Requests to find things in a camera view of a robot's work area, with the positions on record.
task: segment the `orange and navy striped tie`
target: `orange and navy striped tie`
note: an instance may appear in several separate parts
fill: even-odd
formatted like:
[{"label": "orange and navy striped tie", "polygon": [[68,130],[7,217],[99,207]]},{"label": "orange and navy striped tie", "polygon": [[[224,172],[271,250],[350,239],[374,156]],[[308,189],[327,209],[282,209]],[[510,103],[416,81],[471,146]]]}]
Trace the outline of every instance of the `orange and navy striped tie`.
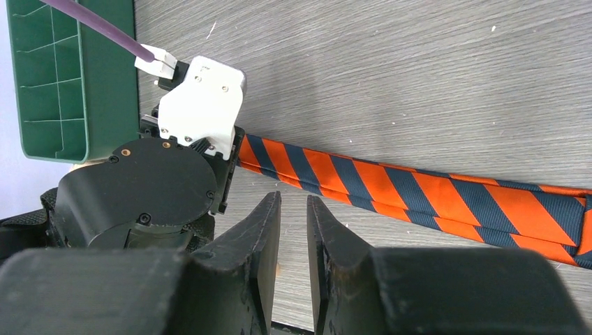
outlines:
[{"label": "orange and navy striped tie", "polygon": [[592,191],[468,177],[244,138],[239,165],[327,198],[592,269]]}]

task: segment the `white wall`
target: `white wall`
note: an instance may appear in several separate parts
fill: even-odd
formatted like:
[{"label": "white wall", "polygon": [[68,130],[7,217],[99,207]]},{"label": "white wall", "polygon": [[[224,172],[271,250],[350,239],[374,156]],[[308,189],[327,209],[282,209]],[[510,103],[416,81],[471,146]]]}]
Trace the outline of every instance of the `white wall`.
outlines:
[{"label": "white wall", "polygon": [[0,218],[41,208],[39,195],[52,187],[69,164],[34,161],[20,146],[6,2],[0,0]]}]

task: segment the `white bracket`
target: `white bracket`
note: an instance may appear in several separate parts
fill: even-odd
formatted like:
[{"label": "white bracket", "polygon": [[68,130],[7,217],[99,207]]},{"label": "white bracket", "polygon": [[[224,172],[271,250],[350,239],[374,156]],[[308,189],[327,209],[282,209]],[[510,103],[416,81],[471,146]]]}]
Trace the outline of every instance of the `white bracket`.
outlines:
[{"label": "white bracket", "polygon": [[219,152],[227,161],[245,91],[241,70],[203,56],[194,58],[184,81],[161,99],[161,137],[175,136],[186,147],[207,138],[211,146],[205,153],[215,156]]}]

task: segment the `cable connector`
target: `cable connector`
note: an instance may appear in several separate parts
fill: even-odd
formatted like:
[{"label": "cable connector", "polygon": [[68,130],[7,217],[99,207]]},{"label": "cable connector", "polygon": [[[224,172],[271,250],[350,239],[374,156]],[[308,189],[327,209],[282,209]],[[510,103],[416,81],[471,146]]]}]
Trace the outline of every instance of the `cable connector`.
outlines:
[{"label": "cable connector", "polygon": [[156,77],[172,79],[175,74],[177,59],[164,49],[145,44],[142,44],[142,46],[154,54],[154,60],[148,62],[136,57],[135,67]]}]

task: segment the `screw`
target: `screw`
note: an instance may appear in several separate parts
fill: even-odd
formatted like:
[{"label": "screw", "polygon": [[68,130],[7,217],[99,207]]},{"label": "screw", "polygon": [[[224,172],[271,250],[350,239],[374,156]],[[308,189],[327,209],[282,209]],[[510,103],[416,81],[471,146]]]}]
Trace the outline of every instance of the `screw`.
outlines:
[{"label": "screw", "polygon": [[140,214],[138,221],[140,222],[140,225],[148,225],[151,219],[152,217],[150,216],[150,214],[142,213]]}]

